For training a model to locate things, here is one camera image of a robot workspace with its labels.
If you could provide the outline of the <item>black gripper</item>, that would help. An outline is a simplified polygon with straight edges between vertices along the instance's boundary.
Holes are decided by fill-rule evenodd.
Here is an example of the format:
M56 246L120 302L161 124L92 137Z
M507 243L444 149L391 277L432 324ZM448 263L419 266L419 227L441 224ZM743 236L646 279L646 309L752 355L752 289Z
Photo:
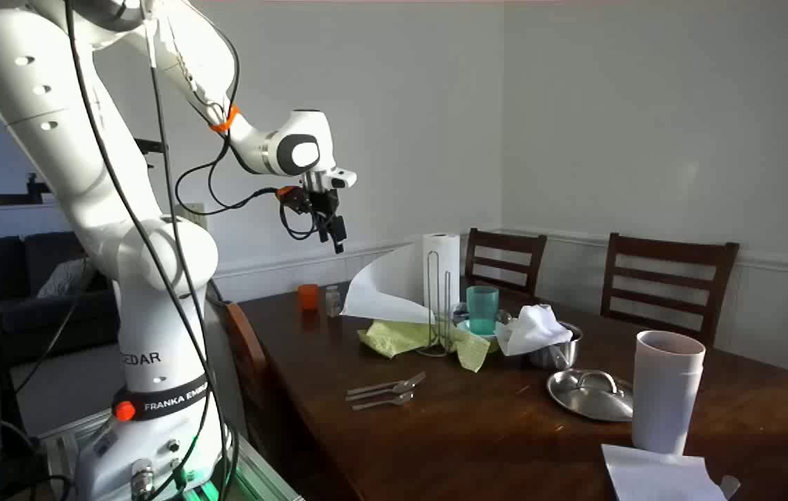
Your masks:
M333 234L333 221L338 218L338 192L356 185L356 174L347 167L333 170L310 170L302 175L310 211L315 227L320 228L320 243L333 243L334 254L347 250L347 234Z

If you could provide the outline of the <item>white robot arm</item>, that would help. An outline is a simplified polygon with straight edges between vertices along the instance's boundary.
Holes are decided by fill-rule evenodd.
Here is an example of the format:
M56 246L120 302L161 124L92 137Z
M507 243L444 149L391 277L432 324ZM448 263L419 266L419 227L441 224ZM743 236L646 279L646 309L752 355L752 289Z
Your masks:
M274 131L239 105L238 53L191 0L25 0L0 8L0 124L43 175L89 263L120 299L127 387L110 430L81 446L78 501L175 501L203 492L227 448L206 370L203 302L212 234L160 207L124 112L92 55L146 53L251 175L291 175L334 240L334 195L356 175L334 161L324 112Z

